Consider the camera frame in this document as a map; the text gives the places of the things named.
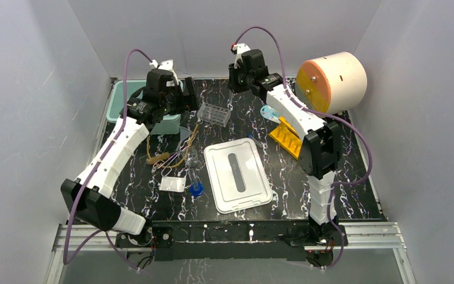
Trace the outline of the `clear plastic well plate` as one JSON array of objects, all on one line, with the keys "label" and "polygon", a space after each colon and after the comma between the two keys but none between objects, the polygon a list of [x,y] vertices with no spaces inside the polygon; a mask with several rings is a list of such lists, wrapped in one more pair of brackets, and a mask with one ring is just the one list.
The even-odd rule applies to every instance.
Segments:
[{"label": "clear plastic well plate", "polygon": [[197,111],[199,121],[208,122],[215,125],[226,127],[231,116],[231,110],[222,108],[207,102],[203,102]]}]

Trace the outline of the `clear test tube blue cap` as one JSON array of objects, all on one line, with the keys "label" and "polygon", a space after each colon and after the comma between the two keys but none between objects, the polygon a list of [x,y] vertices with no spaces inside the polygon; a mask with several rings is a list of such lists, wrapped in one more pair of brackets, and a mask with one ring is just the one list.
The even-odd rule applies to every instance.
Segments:
[{"label": "clear test tube blue cap", "polygon": [[247,135],[247,137],[250,138],[257,147],[259,147],[261,149],[264,148],[264,145],[260,141],[258,141],[253,135],[250,134],[250,135]]}]

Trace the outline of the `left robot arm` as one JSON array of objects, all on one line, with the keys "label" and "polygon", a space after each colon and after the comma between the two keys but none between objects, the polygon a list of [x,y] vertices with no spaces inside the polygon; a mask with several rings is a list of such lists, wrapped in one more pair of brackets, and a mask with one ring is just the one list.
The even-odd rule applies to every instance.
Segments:
[{"label": "left robot arm", "polygon": [[184,85],[164,69],[148,72],[146,83],[127,98],[113,132],[77,178],[65,179],[60,190],[73,216],[102,231],[130,234],[138,246],[153,239],[147,219],[111,199],[115,182],[137,147],[166,115],[198,109],[191,77]]}]

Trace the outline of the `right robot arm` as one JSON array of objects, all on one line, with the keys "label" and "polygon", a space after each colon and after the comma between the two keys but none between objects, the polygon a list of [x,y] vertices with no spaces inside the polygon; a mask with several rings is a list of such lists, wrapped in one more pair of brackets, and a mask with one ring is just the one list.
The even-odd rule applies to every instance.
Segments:
[{"label": "right robot arm", "polygon": [[311,203],[308,237],[317,245],[326,244],[335,230],[332,183],[340,158],[339,126],[308,111],[278,73],[270,73],[261,50],[234,44],[235,60],[228,67],[233,93],[250,91],[274,109],[292,127],[301,145],[297,158],[308,175]]}]

